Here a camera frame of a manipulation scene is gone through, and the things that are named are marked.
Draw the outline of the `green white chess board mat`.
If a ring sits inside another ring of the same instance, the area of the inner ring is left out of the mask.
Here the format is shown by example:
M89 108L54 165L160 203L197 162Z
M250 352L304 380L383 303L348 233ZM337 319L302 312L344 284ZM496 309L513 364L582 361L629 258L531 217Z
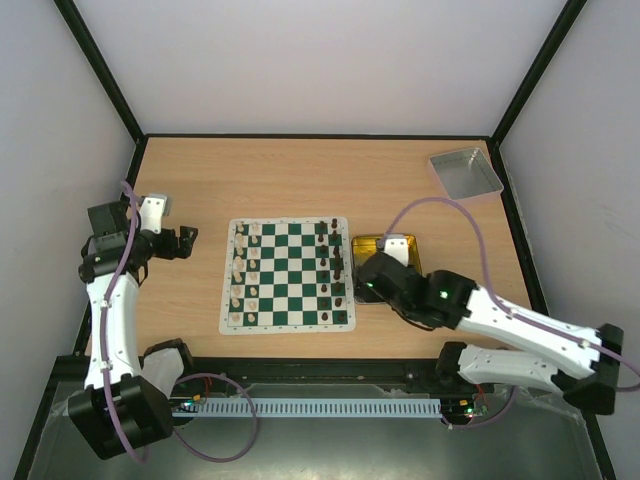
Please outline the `green white chess board mat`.
M348 220L343 216L229 222L219 332L346 333L356 327Z

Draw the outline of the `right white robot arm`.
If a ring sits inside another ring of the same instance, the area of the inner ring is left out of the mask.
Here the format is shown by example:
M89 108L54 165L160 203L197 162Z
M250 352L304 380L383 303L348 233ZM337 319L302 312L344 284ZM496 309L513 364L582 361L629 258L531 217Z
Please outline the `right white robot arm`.
M509 345L507 351L462 345L457 355L445 348L436 367L443 389L502 383L558 394L591 414L614 413L621 328L561 322L497 297L457 273L421 275L383 252L367 259L356 276L413 325L461 330Z

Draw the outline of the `gold metal tin tray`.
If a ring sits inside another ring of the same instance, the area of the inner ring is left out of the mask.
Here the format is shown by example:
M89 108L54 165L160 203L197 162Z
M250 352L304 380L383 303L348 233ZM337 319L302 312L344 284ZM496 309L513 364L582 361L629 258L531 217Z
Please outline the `gold metal tin tray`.
M409 242L410 259L409 267L416 272L422 272L422 266L418 251L417 239L414 235L402 234ZM357 304L381 304L382 300L357 278L358 270L361 266L379 250L380 235L361 235L354 236L351 240L352 254L352 276L354 287L354 298Z

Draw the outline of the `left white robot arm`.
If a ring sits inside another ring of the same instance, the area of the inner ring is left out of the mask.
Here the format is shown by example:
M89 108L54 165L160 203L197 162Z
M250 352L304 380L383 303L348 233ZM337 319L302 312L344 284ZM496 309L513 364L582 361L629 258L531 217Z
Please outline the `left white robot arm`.
M181 339L137 350L137 300L149 261L188 258L198 235L194 227L163 227L170 204L168 196L150 194L134 215L126 201L88 210L92 234L81 251L79 277L91 307L91 358L68 414L103 460L172 434L171 393L193 368Z

